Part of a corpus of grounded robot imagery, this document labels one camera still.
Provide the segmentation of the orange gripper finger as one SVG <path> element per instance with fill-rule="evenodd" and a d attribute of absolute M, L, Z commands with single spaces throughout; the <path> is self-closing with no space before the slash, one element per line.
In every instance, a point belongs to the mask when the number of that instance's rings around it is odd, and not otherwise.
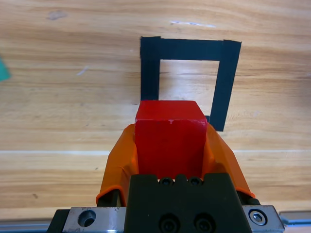
<path fill-rule="evenodd" d="M 202 176 L 207 173 L 228 173 L 236 191 L 256 197 L 249 189 L 234 152 L 210 124 L 207 125 Z"/>
<path fill-rule="evenodd" d="M 122 206 L 127 205 L 130 179 L 138 174 L 138 155 L 135 145 L 135 126 L 127 126 L 110 152 L 96 203 L 117 190 Z"/>

